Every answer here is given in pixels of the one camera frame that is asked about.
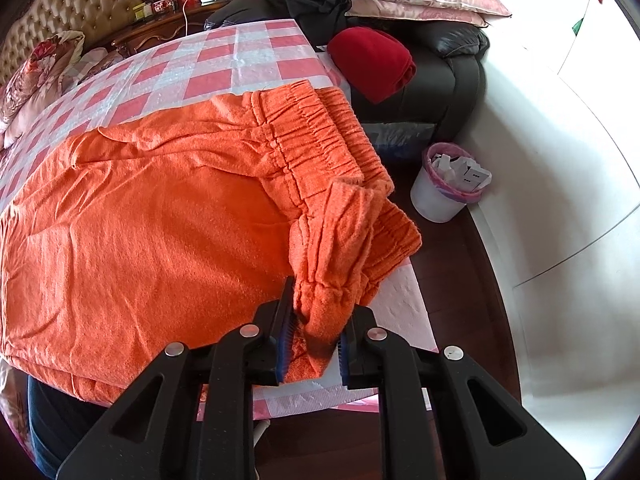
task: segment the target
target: white trash can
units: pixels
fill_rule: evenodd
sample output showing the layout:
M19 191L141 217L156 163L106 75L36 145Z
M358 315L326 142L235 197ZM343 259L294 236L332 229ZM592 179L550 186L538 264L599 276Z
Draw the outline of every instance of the white trash can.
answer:
M443 223L451 220L465 205L478 202L482 190L464 192L444 182L431 166L431 160L437 153L473 157L450 142L436 142L423 153L420 173L411 188L411 202L427 220Z

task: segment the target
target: tufted headboard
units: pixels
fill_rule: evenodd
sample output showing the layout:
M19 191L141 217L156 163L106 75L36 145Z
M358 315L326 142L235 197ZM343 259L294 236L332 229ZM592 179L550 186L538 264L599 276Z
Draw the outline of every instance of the tufted headboard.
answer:
M106 40L134 21L133 7L157 0L31 0L9 28L0 48L0 86L40 41L63 30L80 30L84 49Z

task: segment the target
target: wooden nightstand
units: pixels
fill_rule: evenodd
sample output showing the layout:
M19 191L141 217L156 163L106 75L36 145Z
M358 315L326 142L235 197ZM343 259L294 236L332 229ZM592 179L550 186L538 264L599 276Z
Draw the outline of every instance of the wooden nightstand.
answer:
M198 3L187 7L185 12L189 22L188 34L202 32L205 20L215 10L224 7L230 1L218 0L206 5ZM122 56L129 57L181 36L184 36L184 15L180 7L176 12L161 14L151 20L123 28L111 41L111 46L114 46Z

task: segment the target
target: silver screw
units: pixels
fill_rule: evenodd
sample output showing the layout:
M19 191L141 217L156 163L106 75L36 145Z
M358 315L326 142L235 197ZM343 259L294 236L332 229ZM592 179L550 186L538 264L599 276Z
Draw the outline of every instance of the silver screw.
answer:
M369 330L367 330L367 337L373 341L382 341L386 339L386 330L380 327L369 328Z
M253 324L244 325L240 329L240 335L242 337L256 337L260 333L260 329Z
M444 349L444 357L450 361L460 361L464 354L465 353L462 351L462 348L458 346L447 346Z
M182 343L169 343L164 347L164 353L169 357L176 357L184 352L184 345Z

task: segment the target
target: person's leg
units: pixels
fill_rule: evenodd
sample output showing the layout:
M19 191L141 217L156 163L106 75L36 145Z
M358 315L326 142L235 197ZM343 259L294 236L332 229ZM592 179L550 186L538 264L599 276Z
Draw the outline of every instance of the person's leg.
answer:
M29 377L29 424L36 464L54 480L58 469L106 408L82 402Z

